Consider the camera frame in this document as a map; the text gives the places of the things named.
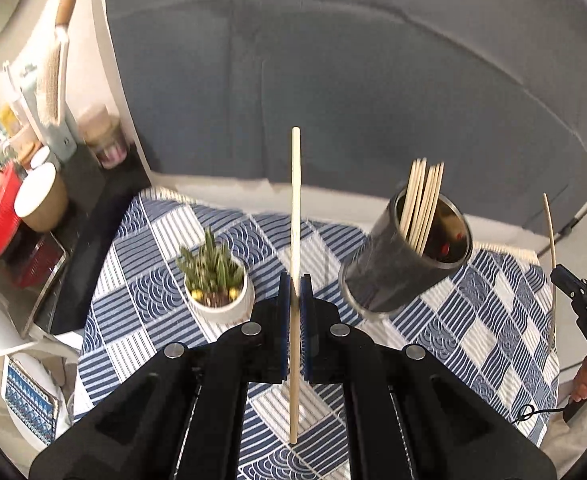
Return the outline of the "person's right hand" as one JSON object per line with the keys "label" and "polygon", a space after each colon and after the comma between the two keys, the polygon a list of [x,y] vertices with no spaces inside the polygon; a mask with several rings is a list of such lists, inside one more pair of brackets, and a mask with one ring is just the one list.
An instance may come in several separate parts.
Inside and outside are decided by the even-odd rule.
{"label": "person's right hand", "polygon": [[570,399],[572,402],[582,402],[587,399],[587,356],[573,378]]}

